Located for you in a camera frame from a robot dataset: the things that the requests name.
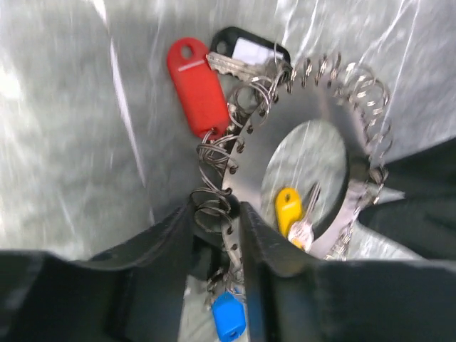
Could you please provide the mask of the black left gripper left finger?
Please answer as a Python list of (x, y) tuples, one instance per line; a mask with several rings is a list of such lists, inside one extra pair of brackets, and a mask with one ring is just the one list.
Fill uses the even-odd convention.
[(1, 252), (3, 341), (176, 341), (192, 206), (90, 261)]

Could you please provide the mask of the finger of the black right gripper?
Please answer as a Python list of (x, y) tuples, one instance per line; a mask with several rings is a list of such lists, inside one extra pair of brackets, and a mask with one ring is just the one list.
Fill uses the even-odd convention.
[(403, 199), (363, 209), (362, 225), (426, 259), (455, 259), (455, 139), (390, 162)]

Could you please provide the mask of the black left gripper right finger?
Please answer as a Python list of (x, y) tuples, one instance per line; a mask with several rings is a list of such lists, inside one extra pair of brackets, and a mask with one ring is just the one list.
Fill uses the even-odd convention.
[(240, 207), (251, 341), (453, 341), (455, 264), (316, 259)]

